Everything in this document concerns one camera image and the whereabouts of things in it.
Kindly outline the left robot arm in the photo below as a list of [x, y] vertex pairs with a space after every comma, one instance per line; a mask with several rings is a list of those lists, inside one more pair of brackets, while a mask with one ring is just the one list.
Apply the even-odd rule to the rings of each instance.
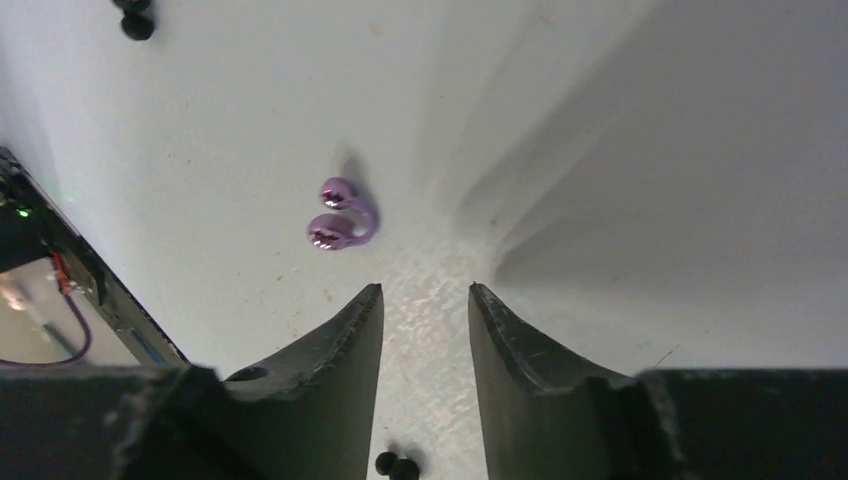
[[50, 250], [43, 240], [37, 218], [21, 216], [16, 209], [1, 209], [1, 272], [47, 258]]

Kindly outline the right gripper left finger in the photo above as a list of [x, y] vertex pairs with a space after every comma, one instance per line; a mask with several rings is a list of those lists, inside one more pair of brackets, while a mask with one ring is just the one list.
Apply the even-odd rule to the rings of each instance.
[[227, 379], [210, 368], [1, 373], [5, 479], [363, 479], [383, 292]]

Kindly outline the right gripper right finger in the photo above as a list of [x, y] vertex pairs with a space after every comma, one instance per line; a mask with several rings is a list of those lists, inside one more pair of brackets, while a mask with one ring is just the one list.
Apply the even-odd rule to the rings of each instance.
[[486, 286], [468, 319], [492, 479], [843, 479], [843, 369], [651, 369], [568, 349]]

